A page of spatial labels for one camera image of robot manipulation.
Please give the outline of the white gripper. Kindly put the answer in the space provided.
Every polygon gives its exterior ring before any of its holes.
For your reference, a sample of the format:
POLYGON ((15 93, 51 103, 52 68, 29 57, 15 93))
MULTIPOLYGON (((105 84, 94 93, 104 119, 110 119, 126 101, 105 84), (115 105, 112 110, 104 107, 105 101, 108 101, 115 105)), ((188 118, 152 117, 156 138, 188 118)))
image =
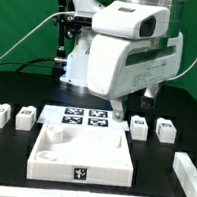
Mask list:
POLYGON ((156 83, 174 77, 179 71, 182 43, 183 36, 179 34, 170 38, 165 47, 155 50, 148 39, 133 41, 96 35, 88 59, 89 91, 99 98, 111 100, 114 121, 121 122, 124 116, 123 101, 117 98, 146 87, 141 107, 154 108, 159 93, 156 83))

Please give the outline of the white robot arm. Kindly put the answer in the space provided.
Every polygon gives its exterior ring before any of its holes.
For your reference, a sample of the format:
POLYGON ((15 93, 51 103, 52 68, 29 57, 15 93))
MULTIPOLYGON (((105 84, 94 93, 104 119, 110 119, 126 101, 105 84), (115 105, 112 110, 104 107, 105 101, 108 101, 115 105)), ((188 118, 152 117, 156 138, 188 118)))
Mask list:
POLYGON ((159 84, 181 65, 180 32, 185 0, 58 0, 62 15, 56 61, 63 84, 112 104, 123 121, 125 100, 143 91, 141 106, 154 107, 159 84))

